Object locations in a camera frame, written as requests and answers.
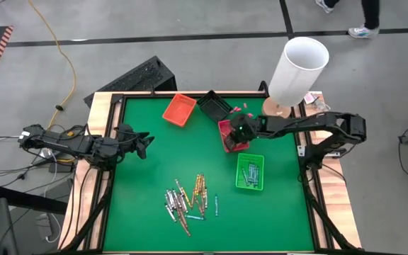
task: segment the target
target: white sneaker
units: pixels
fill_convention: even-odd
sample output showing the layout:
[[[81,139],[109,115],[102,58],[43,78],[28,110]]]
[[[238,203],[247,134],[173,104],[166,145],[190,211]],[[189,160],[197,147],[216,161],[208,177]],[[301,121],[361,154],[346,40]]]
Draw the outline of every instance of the white sneaker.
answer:
[[[328,6],[326,6],[324,0],[316,0],[316,4],[318,6],[321,6],[326,13],[331,13],[334,10],[334,8],[329,8]]]
[[[374,38],[378,33],[378,29],[367,29],[364,25],[360,28],[349,28],[348,30],[348,34],[353,38]]]

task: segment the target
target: yellow cable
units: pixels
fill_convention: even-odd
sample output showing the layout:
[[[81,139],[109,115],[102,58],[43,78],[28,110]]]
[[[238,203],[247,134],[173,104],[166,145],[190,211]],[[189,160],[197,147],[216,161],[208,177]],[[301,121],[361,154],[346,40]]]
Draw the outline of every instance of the yellow cable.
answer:
[[[70,96],[75,92],[75,87],[77,86],[77,74],[75,73],[75,68],[74,65],[72,64],[72,62],[70,61],[69,57],[67,55],[65,55],[63,53],[63,51],[61,50],[61,46],[57,41],[56,35],[53,32],[53,30],[51,29],[50,25],[48,25],[48,22],[45,20],[45,18],[43,17],[43,15],[39,12],[39,10],[37,10],[37,8],[34,6],[33,2],[31,0],[28,0],[28,3],[31,7],[33,7],[34,11],[39,15],[39,17],[42,19],[43,23],[47,26],[48,30],[50,31],[51,35],[53,36],[53,38],[55,39],[55,43],[57,46],[57,49],[59,50],[59,53],[68,61],[70,68],[72,68],[72,72],[74,75],[74,83],[72,86],[72,90],[69,92],[69,94],[66,96],[66,98],[64,98],[64,100],[61,102],[60,106],[63,106],[70,98]],[[51,120],[50,120],[50,124],[48,124],[48,127],[50,128],[51,125],[53,125],[55,118],[57,116],[57,114],[59,113],[58,110],[55,111],[55,113],[53,114]]]
[[[69,163],[75,161],[75,159],[58,159],[57,161],[62,163]]]

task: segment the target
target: green table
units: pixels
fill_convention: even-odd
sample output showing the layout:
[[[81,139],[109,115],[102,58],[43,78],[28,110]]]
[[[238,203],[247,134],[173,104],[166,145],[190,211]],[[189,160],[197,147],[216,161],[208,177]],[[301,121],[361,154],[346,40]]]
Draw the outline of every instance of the green table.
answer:
[[[171,98],[128,98],[123,122],[155,136],[141,160],[127,154],[117,166],[104,251],[312,251],[305,197],[292,135],[254,140],[243,153],[265,158],[263,191],[235,187],[237,153],[226,153],[218,126],[196,106],[185,127],[162,114]],[[264,98],[226,98],[242,112],[261,114]],[[196,175],[206,177],[206,220],[187,219],[191,237],[164,207],[178,179],[191,199]],[[219,215],[215,216],[215,194]],[[199,215],[195,207],[190,215]]]

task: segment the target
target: concrete floor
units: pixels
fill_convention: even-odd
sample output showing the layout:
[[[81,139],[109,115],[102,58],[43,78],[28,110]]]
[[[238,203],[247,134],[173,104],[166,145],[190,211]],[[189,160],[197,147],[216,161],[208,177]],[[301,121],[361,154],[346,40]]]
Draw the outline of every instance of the concrete floor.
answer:
[[[199,33],[285,32],[276,0],[34,1],[61,40]],[[287,0],[294,31],[346,30],[363,22],[359,1],[341,1],[330,15],[313,0]],[[408,1],[382,2],[381,28],[408,28]],[[51,40],[26,0],[0,5],[0,26],[15,27],[11,42]],[[408,127],[408,33],[354,40],[317,37],[331,60],[312,90],[322,90],[335,111],[367,120],[368,141],[341,160],[358,232],[369,251],[408,254],[408,176],[397,159],[397,136]],[[57,123],[84,124],[82,98],[157,55],[176,75],[180,90],[257,89],[270,81],[287,38],[189,40],[70,45],[78,87]],[[68,93],[72,75],[55,47],[9,47],[0,62],[0,135],[17,135],[33,123],[47,125]],[[13,141],[0,142],[0,169],[27,165],[32,155]],[[408,168],[408,147],[403,148]],[[0,185],[14,176],[0,178]],[[47,183],[32,171],[9,187]]]

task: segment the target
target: person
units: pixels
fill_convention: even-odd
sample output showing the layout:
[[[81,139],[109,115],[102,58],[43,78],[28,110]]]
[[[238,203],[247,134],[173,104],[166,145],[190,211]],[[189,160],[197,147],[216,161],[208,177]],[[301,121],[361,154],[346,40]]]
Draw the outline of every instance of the person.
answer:
[[[326,13],[331,13],[339,0],[315,0]],[[380,0],[361,0],[365,14],[365,23],[360,28],[349,28],[348,34],[353,38],[373,38],[379,33]]]

